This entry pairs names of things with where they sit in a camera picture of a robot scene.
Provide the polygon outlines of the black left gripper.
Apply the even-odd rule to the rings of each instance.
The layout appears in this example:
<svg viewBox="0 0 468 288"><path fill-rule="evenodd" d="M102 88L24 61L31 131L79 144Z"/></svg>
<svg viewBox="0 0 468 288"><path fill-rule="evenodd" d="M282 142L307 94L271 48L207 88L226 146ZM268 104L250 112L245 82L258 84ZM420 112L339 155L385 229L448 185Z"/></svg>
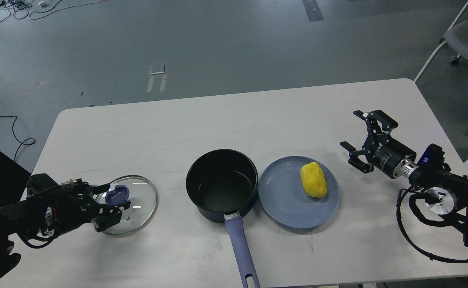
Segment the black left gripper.
<svg viewBox="0 0 468 288"><path fill-rule="evenodd" d="M96 232L124 233L120 222L131 201L116 205L97 204L97 214L91 211L96 196L108 193L110 189L110 183L93 185L83 180L68 180L44 193L44 202L48 206L44 235L63 235L91 222L94 217Z"/></svg>

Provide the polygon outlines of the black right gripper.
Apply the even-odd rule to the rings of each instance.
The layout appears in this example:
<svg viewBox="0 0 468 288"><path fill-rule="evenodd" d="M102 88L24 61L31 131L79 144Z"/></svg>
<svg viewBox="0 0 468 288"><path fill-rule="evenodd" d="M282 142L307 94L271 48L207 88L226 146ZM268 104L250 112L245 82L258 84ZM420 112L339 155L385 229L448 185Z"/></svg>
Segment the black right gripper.
<svg viewBox="0 0 468 288"><path fill-rule="evenodd" d="M382 110L355 110L353 114L365 122L368 137L362 150L356 150L348 142L340 142L347 151L348 163L365 174L373 172L375 166L390 178L398 178L400 174L397 169L400 163L404 159L414 161L417 156L412 149L390 135L398 127L398 122ZM366 156L368 162L360 160L360 156Z"/></svg>

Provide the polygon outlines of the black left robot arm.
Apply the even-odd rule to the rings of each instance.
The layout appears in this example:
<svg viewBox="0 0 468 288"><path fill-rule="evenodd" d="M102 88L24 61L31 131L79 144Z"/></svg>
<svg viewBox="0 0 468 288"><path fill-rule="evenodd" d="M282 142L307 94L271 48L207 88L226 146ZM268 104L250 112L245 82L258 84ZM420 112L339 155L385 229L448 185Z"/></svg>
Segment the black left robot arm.
<svg viewBox="0 0 468 288"><path fill-rule="evenodd" d="M121 186L117 196L110 184L91 185L82 179L55 182L47 174L32 175L27 198L0 207L0 279L21 260L13 253L16 234L29 248L41 249L63 234L92 223L97 232L119 224L130 208L129 190Z"/></svg>

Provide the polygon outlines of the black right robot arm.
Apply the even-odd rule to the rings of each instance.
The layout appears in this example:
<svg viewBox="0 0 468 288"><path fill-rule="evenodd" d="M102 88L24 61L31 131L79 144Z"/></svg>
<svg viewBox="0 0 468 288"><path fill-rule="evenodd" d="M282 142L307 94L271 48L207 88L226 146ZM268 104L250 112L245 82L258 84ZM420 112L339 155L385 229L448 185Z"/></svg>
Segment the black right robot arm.
<svg viewBox="0 0 468 288"><path fill-rule="evenodd" d="M430 144L416 162L417 154L390 135L398 122L384 111L356 110L354 115L364 121L368 136L360 150L348 142L340 143L347 151L348 163L365 174L376 168L391 179L404 177L410 184L399 190L396 200L396 220L406 241L430 260L468 264L468 259L446 258L423 250L412 241L402 222L402 203L407 197L411 212L421 223L455 228L468 247L468 177L451 172L444 150L436 144Z"/></svg>

